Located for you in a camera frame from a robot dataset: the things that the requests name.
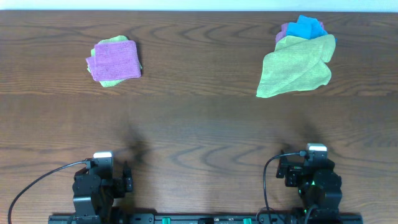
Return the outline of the light green microfiber cloth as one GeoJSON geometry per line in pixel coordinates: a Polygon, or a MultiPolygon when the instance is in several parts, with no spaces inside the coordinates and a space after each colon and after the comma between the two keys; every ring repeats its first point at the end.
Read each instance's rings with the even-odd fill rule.
{"type": "Polygon", "coordinates": [[[315,39],[288,35],[265,55],[256,96],[270,98],[291,91],[310,91],[331,80],[327,63],[336,47],[331,34],[315,39]]]}

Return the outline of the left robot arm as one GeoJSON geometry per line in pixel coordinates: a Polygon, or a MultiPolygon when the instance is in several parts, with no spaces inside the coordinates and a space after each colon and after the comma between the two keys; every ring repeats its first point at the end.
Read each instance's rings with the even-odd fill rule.
{"type": "Polygon", "coordinates": [[[125,163],[122,176],[114,178],[112,158],[88,159],[85,163],[86,167],[74,176],[73,220],[77,223],[114,223],[114,200],[132,192],[132,170],[125,163]]]}

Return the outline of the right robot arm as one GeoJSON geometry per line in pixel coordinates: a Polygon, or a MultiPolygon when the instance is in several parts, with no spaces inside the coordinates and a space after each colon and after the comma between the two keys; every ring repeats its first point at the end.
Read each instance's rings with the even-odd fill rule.
{"type": "Polygon", "coordinates": [[[326,149],[306,149],[293,152],[303,162],[288,160],[290,153],[279,155],[276,177],[285,186],[295,187],[303,203],[303,223],[339,223],[339,204],[342,199],[342,178],[334,172],[335,163],[326,149]]]}

